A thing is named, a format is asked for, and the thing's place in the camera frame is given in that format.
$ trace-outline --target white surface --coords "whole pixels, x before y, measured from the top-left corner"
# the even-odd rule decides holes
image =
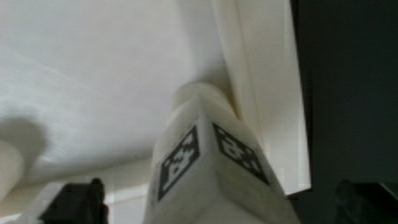
[[[0,203],[26,174],[26,161],[15,146],[0,140]]]
[[[4,0],[0,74],[24,183],[145,158],[178,87],[228,90],[212,1]]]
[[[214,3],[239,115],[292,194],[312,180],[290,0]]]
[[[258,217],[237,206],[237,204],[219,197],[209,211],[193,224],[267,224]]]

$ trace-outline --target black object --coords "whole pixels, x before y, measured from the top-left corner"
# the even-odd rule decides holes
[[[106,187],[97,178],[90,184],[68,184],[40,217],[45,224],[109,224],[104,204]]]
[[[337,193],[337,224],[398,224],[398,192],[393,185],[344,181]]]

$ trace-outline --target white ceiling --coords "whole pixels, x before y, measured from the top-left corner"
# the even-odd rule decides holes
[[[24,183],[148,156],[180,86],[230,91],[210,2],[0,2],[0,138]]]

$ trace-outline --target qr-like tag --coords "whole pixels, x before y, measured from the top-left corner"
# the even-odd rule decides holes
[[[175,184],[178,183],[178,180],[200,158],[200,155],[198,129],[194,127],[162,163],[159,201],[162,200]]]
[[[271,184],[255,150],[248,147],[248,145],[216,124],[214,129],[223,154],[237,162],[242,168],[253,173],[260,180],[267,184]]]

